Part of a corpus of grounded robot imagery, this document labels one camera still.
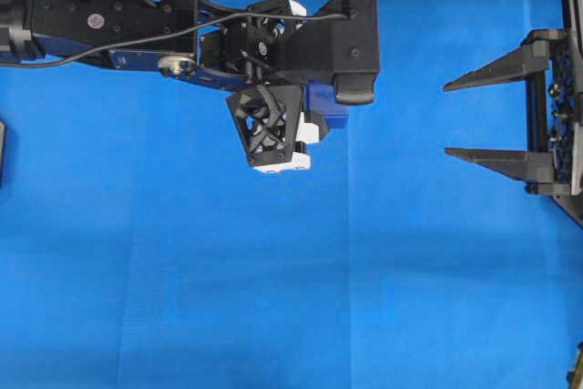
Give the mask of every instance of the white plastic part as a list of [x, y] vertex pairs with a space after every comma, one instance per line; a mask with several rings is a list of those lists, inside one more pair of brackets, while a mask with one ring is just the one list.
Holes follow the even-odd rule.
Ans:
[[258, 166], [255, 170], [261, 173], [280, 173], [284, 170], [310, 170], [312, 159], [309, 155], [294, 152], [289, 163], [270, 164], [268, 166]]
[[291, 13], [293, 15], [301, 15], [303, 17], [308, 15], [308, 10], [300, 2], [296, 2], [295, 0], [290, 0], [290, 6], [291, 6]]
[[295, 141], [301, 141], [306, 145], [320, 143], [320, 127], [315, 123], [306, 123], [304, 113], [300, 114], [298, 136]]

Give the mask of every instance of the blue fabric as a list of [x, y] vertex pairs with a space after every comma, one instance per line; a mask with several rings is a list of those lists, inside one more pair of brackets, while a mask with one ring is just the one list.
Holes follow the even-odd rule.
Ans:
[[275, 178], [221, 93], [1, 70], [0, 387], [561, 387], [581, 230], [443, 154], [524, 148], [523, 86], [440, 91], [561, 26], [559, 0], [379, 0], [379, 20], [376, 103]]

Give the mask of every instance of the black robotic arm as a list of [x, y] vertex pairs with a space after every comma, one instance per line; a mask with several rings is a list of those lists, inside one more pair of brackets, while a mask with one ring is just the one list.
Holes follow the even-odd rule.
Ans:
[[[45, 56], [60, 59], [36, 62]], [[308, 169], [306, 145], [329, 131], [307, 98], [311, 84], [333, 87], [337, 107], [373, 102], [376, 2], [330, 0], [306, 16], [291, 0], [246, 9], [210, 0], [0, 0], [0, 67], [72, 62], [229, 91], [251, 167]]]

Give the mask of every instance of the blue surface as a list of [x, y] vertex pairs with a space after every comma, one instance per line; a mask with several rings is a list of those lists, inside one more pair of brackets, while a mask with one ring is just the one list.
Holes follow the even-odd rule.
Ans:
[[376, 104], [275, 178], [221, 93], [0, 71], [0, 387], [563, 387], [582, 231], [443, 154], [524, 148], [523, 86], [440, 91], [561, 26], [559, 0], [379, 0], [379, 20]]

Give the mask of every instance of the bolt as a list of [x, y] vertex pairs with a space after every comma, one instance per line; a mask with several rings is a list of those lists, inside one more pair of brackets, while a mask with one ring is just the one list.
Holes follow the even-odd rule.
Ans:
[[257, 46], [257, 49], [259, 50], [259, 53], [261, 56], [267, 56], [268, 49], [267, 49], [267, 45], [265, 44], [265, 42], [260, 41], [258, 46]]
[[557, 82], [551, 84], [551, 86], [548, 88], [548, 94], [554, 98], [560, 97], [562, 91], [562, 86]]

